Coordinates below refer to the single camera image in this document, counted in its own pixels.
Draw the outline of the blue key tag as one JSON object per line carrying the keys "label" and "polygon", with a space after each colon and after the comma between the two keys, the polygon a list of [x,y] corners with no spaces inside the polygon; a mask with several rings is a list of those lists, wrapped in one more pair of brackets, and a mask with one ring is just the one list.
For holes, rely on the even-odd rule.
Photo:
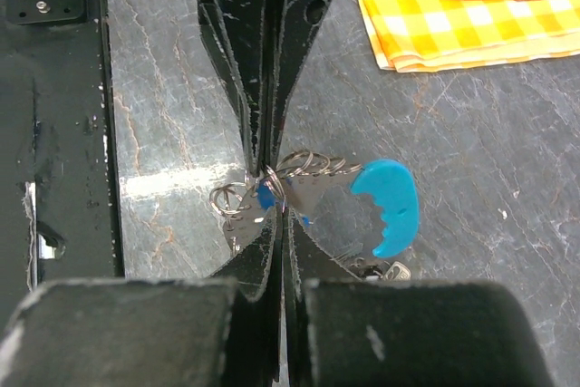
{"label": "blue key tag", "polygon": [[257,201],[264,211],[267,211],[269,208],[274,206],[274,204],[279,202],[279,199],[275,196],[275,194],[270,190],[270,188],[265,184],[265,182],[261,182],[256,190],[257,194]]}

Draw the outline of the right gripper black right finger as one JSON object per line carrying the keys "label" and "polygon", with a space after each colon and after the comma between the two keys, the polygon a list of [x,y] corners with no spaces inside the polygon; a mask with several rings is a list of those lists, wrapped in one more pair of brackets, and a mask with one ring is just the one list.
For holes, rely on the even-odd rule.
{"label": "right gripper black right finger", "polygon": [[491,281],[356,278],[284,215],[294,386],[549,386],[518,300]]}

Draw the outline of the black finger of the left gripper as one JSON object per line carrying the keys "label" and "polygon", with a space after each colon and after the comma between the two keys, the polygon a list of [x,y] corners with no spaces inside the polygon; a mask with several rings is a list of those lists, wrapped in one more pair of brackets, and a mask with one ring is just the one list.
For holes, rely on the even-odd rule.
{"label": "black finger of the left gripper", "polygon": [[276,0],[273,76],[266,122],[265,164],[278,161],[285,118],[297,79],[332,0]]}
{"label": "black finger of the left gripper", "polygon": [[264,151],[266,0],[198,0],[198,8],[208,21],[204,38],[214,51],[212,61],[237,115],[246,170],[258,174]]}

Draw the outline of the metal keyring plate blue handle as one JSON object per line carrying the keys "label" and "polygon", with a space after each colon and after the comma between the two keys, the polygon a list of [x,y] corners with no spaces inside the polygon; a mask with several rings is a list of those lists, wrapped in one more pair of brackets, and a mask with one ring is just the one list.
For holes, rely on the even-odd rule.
{"label": "metal keyring plate blue handle", "polygon": [[253,240],[265,219],[266,211],[256,194],[261,182],[279,199],[274,206],[292,208],[306,226],[311,224],[323,194],[332,187],[347,186],[354,195],[370,196],[384,225],[382,241],[372,250],[377,258],[399,255],[419,230],[414,178],[400,162],[380,159],[350,163],[341,157],[299,150],[286,155],[276,168],[268,167],[261,179],[231,182],[210,192],[210,206],[225,219],[223,233],[234,256]]}

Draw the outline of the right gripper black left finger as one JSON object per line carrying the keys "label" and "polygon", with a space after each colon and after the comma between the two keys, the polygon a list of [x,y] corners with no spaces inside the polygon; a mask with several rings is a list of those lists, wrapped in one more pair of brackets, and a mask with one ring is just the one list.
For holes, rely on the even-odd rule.
{"label": "right gripper black left finger", "polygon": [[278,375],[282,217],[204,279],[40,285],[1,342],[4,386],[268,386]]}

